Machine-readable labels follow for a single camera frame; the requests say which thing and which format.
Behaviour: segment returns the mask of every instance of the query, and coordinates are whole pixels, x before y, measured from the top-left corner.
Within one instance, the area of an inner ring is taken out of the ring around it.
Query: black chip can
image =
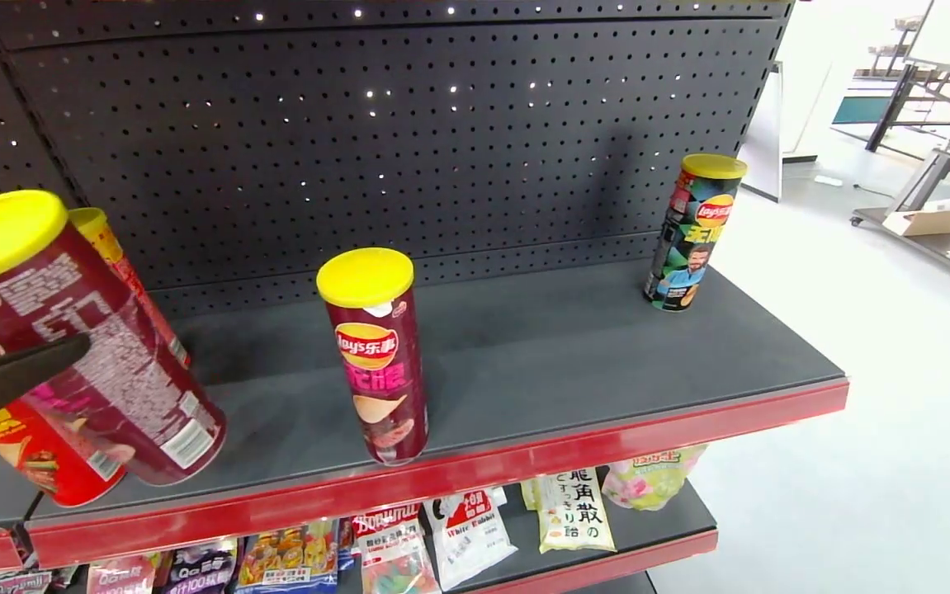
[[[667,312],[688,309],[724,232],[746,164],[723,154],[689,154],[666,208],[644,296]]]

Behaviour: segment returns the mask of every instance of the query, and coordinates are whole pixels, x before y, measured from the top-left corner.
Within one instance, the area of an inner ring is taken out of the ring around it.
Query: potato chip can
[[[745,174],[745,163],[723,154],[689,154],[682,159],[644,285],[644,296],[653,307],[666,312],[690,307]]]
[[[71,219],[71,225],[78,229],[78,232],[93,245],[97,253],[100,253],[104,261],[116,273],[116,276],[121,278],[126,286],[129,286],[130,290],[134,292],[139,304],[144,308],[148,317],[151,318],[151,323],[154,324],[158,335],[161,336],[163,342],[166,342],[166,347],[173,356],[177,357],[177,361],[180,361],[181,365],[188,369],[188,366],[192,363],[188,351],[181,345],[181,339],[173,333],[170,323],[166,321],[163,313],[158,311],[157,305],[145,290],[138,273],[130,264],[130,259],[127,258],[123,248],[119,245],[119,239],[116,239],[116,234],[112,233],[111,227],[108,226],[108,215],[104,214],[104,210],[100,210],[100,208],[75,208],[75,210],[68,213],[68,217]]]
[[[411,461],[427,444],[414,278],[412,260],[384,247],[340,253],[317,273],[365,445],[388,466]]]
[[[45,191],[0,195],[0,349],[83,332],[90,350],[23,395],[153,485],[185,480],[214,458],[225,417],[158,337],[129,287]]]
[[[97,499],[126,474],[119,461],[22,401],[0,410],[0,456],[61,507]]]

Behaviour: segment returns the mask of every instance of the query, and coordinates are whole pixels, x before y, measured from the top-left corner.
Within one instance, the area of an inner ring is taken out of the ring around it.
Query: cardboard box
[[[881,226],[904,237],[950,233],[950,210],[935,213],[927,210],[898,211],[886,217]]]

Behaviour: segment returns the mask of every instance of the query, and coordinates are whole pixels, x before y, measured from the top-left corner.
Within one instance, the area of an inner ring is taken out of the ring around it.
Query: snack bag
[[[237,594],[331,594],[338,585],[338,520],[248,538]]]
[[[527,478],[527,480],[519,483],[519,487],[522,489],[522,503],[527,507],[527,512],[537,511],[537,496],[534,495],[535,482],[537,482],[537,478]]]
[[[540,552],[547,550],[616,550],[599,496],[596,469],[538,477],[537,521]]]
[[[515,553],[493,493],[461,493],[460,504],[447,515],[442,499],[425,501],[434,538],[437,578],[448,592]]]
[[[89,564],[87,594],[151,594],[159,553],[121,557]]]
[[[339,571],[345,572],[353,567],[354,558],[358,555],[354,553],[353,544],[353,518],[339,518],[339,551],[338,564]]]
[[[704,451],[706,444],[701,444],[614,462],[603,481],[603,495],[621,507],[662,510]]]
[[[418,517],[417,503],[355,516],[364,594],[441,594]]]
[[[498,509],[508,503],[508,494],[504,492],[504,488],[491,488],[489,490],[489,497],[493,499],[494,507]]]
[[[53,589],[64,590],[65,587],[71,586],[71,582],[74,582],[75,579],[75,573],[81,567],[82,565],[68,565],[66,568],[53,570]]]
[[[52,582],[51,571],[0,574],[0,594],[44,594]]]
[[[225,593],[236,571],[236,549],[235,538],[222,538],[169,553],[170,571],[162,594]]]

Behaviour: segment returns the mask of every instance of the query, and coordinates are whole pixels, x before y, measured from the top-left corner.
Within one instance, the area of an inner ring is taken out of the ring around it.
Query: white floor
[[[849,225],[887,202],[852,183],[916,162],[843,138],[784,169],[781,204],[741,196],[712,264],[845,369],[848,409],[710,446],[720,546],[649,571],[659,594],[950,594],[950,270]]]

